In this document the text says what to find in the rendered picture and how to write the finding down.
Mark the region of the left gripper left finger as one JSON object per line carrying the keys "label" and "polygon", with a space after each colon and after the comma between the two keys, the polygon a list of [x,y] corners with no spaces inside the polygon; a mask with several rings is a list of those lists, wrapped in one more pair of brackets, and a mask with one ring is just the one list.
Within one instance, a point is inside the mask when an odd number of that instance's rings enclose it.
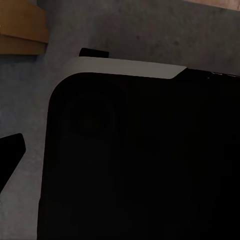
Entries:
{"label": "left gripper left finger", "polygon": [[22,133],[0,138],[0,193],[26,152]]}

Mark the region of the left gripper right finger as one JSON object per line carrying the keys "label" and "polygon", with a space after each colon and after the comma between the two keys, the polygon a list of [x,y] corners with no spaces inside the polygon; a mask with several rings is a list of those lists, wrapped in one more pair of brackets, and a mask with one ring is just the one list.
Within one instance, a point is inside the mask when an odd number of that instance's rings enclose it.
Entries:
{"label": "left gripper right finger", "polygon": [[229,133],[227,135],[224,151],[240,173],[240,135]]}

